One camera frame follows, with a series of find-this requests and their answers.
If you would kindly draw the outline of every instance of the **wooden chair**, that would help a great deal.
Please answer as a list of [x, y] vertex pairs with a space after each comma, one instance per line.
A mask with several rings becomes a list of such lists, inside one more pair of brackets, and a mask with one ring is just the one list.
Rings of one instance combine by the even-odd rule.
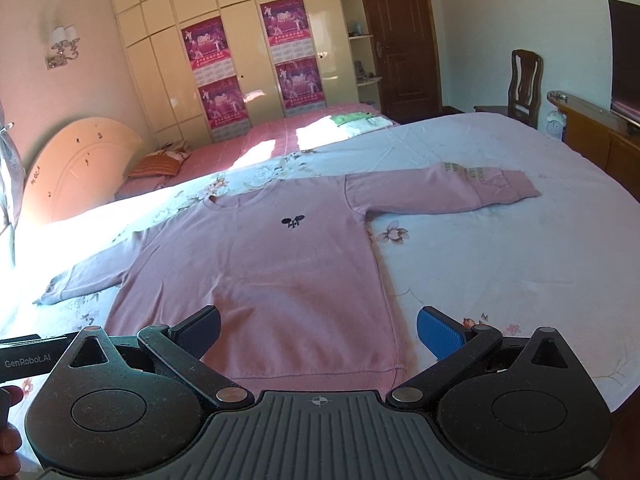
[[540, 87], [542, 83], [542, 58], [529, 50], [511, 53], [511, 85], [507, 106], [474, 106], [476, 112], [501, 114], [521, 123], [538, 127], [540, 113]]

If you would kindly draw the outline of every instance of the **human hand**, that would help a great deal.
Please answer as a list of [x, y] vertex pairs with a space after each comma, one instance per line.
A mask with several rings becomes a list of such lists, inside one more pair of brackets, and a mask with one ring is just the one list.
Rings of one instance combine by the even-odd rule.
[[[22, 400], [22, 389], [18, 386], [4, 386], [4, 389], [11, 394], [11, 406]], [[0, 430], [0, 478], [2, 480], [18, 480], [20, 459], [16, 451], [21, 445], [20, 433], [11, 424], [4, 430]]]

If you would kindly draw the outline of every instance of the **white lamp shade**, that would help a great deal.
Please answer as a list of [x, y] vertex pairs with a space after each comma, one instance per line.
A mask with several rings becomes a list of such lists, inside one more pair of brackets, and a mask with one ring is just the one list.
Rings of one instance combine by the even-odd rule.
[[80, 39], [80, 36], [78, 36], [78, 33], [76, 32], [76, 28], [73, 25], [69, 25], [65, 29], [65, 33], [66, 33], [67, 41], [75, 41]]
[[65, 27], [56, 27], [51, 31], [51, 44], [55, 45], [66, 40]]

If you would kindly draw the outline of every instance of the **television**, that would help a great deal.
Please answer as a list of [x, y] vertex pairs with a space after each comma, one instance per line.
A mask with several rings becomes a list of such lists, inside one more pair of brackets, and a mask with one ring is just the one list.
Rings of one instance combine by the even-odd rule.
[[640, 6], [609, 0], [613, 42], [611, 111], [640, 127]]

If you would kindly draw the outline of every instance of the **white wall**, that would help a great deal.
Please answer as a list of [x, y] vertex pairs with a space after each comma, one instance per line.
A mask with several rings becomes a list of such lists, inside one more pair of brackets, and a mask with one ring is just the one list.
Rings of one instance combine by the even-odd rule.
[[[47, 71], [49, 35], [74, 24], [80, 56]], [[129, 73], [111, 0], [0, 0], [0, 99], [27, 170], [60, 128], [101, 116], [156, 145]]]
[[511, 51], [526, 48], [545, 63], [542, 129], [554, 109], [546, 100], [549, 90], [609, 108], [607, 0], [433, 0], [433, 5], [443, 104], [465, 112], [474, 105], [507, 104]]

